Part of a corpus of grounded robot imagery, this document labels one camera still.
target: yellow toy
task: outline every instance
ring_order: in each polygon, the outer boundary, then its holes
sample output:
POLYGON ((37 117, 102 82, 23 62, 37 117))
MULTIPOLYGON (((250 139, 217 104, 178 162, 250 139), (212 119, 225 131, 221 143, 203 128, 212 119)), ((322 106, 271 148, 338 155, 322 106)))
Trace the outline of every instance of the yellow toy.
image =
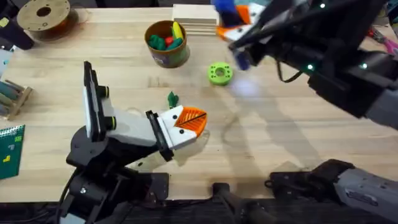
POLYGON ((173 39, 184 39, 181 31, 181 27, 178 22, 173 22, 173 39))

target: green light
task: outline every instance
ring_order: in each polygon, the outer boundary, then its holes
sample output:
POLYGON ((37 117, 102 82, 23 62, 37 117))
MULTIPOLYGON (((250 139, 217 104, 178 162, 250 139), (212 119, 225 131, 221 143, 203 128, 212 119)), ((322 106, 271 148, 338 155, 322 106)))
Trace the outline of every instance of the green light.
POLYGON ((362 65, 360 65, 361 66, 361 68, 363 68, 363 69, 367 69, 368 68, 368 65, 366 64, 366 63, 363 63, 362 65))

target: orange object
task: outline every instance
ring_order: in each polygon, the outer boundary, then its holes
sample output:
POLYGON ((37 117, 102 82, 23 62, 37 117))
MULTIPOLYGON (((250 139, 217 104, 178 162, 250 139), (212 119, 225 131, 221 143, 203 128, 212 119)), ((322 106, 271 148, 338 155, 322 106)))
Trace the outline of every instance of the orange object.
POLYGON ((174 126, 194 131, 199 137, 199 135, 205 129, 206 123, 206 111, 184 106, 184 109, 182 110, 174 126))
MULTIPOLYGON (((250 24, 250 15, 249 15, 249 7, 248 6, 236 6, 236 10, 238 11, 239 15, 241 16, 241 19, 243 20, 243 22, 248 25, 250 24)), ((219 37, 221 37, 223 40, 226 40, 224 37, 224 34, 227 31, 236 29, 239 26, 236 27, 229 27, 229 28, 224 28, 221 26, 217 27, 217 34, 219 35, 219 37)))
POLYGON ((165 39, 166 47, 168 47, 170 44, 172 44, 173 41, 174 41, 174 40, 173 40, 173 37, 172 37, 172 36, 166 37, 166 39, 165 39))

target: red toy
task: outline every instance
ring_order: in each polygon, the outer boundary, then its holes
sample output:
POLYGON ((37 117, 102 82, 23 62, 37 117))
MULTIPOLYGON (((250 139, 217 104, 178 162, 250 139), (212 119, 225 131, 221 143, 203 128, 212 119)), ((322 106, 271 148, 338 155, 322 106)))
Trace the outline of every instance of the red toy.
POLYGON ((166 39, 165 39, 166 47, 168 47, 170 44, 172 44, 173 41, 174 41, 174 40, 173 40, 173 37, 172 37, 172 36, 166 37, 166 39))

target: cable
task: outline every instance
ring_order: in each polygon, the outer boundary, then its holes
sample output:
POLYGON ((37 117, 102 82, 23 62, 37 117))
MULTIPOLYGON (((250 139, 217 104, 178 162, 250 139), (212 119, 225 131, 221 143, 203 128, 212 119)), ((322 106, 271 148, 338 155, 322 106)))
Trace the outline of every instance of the cable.
POLYGON ((77 175, 77 173, 79 172, 79 168, 76 168, 75 171, 73 171, 73 174, 70 176, 67 184, 65 184, 63 190, 62 190, 62 194, 60 197, 60 200, 58 202, 58 206, 57 206, 57 210, 55 212, 55 224, 59 224, 60 223, 60 209, 61 209, 61 204, 63 203, 63 200, 65 199, 65 196, 67 194, 70 182, 72 181, 72 179, 77 175))
POLYGON ((126 218, 130 215, 131 210, 132 210, 133 208, 134 208, 134 205, 133 205, 133 204, 130 204, 129 210, 126 212, 126 214, 124 215, 124 217, 123 217, 122 219, 120 219, 119 224, 122 224, 122 223, 126 220, 126 218))
POLYGON ((228 216, 232 220, 232 224, 236 224, 236 220, 235 220, 234 214, 231 211, 231 209, 230 209, 228 203, 226 202, 226 200, 223 197, 219 196, 219 195, 216 195, 216 197, 218 197, 221 200, 221 203, 224 205, 225 209, 227 210, 228 216))
POLYGON ((277 68, 277 71, 278 71, 279 80, 284 82, 284 83, 291 83, 292 81, 296 80, 298 77, 300 77, 303 74, 303 72, 299 71, 295 75, 293 75, 292 77, 284 80, 283 77, 282 77, 282 68, 280 66, 280 61, 279 60, 276 60, 276 68, 277 68))
POLYGON ((30 218, 30 219, 27 219, 27 220, 9 220, 9 221, 0 221, 0 223, 2 223, 2 224, 12 224, 12 223, 29 223, 29 222, 33 222, 33 221, 36 221, 36 220, 38 220, 38 219, 40 219, 40 218, 42 218, 42 217, 44 217, 44 216, 46 216, 46 215, 48 215, 48 214, 50 214, 50 212, 45 212, 45 213, 43 213, 43 214, 41 214, 41 215, 37 215, 36 217, 33 217, 33 218, 30 218))

